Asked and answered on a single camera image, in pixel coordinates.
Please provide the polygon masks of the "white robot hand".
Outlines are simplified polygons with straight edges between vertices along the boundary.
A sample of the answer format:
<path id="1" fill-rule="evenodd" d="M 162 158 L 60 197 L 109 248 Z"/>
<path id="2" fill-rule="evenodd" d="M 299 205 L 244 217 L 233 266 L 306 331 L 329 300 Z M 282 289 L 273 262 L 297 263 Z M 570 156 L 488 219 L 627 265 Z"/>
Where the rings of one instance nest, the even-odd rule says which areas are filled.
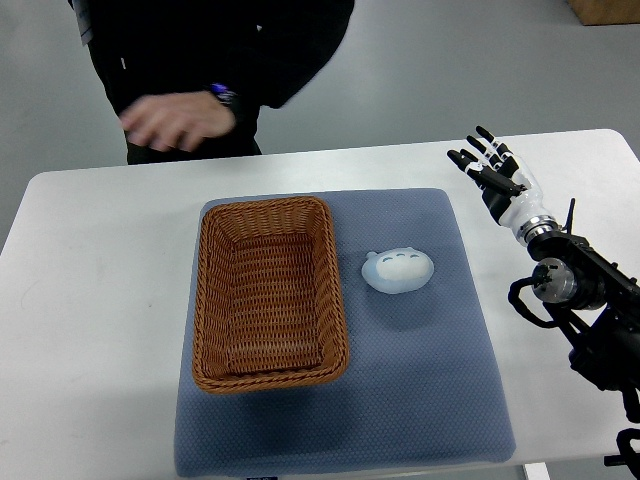
<path id="1" fill-rule="evenodd" d="M 542 189 L 524 160 L 514 156 L 506 143 L 483 126 L 477 125 L 475 130 L 484 140 L 468 135 L 466 141 L 482 156 L 461 149 L 448 150 L 447 157 L 485 188 L 481 198 L 494 221 L 510 229 L 515 237 L 556 230 L 557 220 L 543 206 Z M 497 172 L 489 167 L 490 163 L 501 162 Z"/>

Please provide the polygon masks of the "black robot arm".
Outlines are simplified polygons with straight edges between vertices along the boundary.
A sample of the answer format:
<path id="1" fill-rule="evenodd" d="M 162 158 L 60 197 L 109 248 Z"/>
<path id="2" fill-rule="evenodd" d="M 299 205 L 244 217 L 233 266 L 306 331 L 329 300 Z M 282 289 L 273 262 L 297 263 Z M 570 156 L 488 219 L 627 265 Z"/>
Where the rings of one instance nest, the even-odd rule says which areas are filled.
<path id="1" fill-rule="evenodd" d="M 618 391 L 634 425 L 617 434 L 618 452 L 605 466 L 639 474 L 639 286 L 584 237 L 544 207 L 526 163 L 482 126 L 466 138 L 468 149 L 447 155 L 481 190 L 493 220 L 509 229 L 536 266 L 510 286 L 515 311 L 542 329 L 559 329 L 572 349 L 572 370 L 601 391 Z"/>

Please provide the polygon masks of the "person's bare hand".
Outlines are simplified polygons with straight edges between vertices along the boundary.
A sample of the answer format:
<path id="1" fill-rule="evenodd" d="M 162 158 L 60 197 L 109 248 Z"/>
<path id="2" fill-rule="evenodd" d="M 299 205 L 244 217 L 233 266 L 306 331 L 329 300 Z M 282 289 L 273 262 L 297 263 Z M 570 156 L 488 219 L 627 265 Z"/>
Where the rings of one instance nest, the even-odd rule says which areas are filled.
<path id="1" fill-rule="evenodd" d="M 145 95 L 121 112 L 119 120 L 130 143 L 160 152 L 192 152 L 236 125 L 231 109 L 206 91 Z"/>

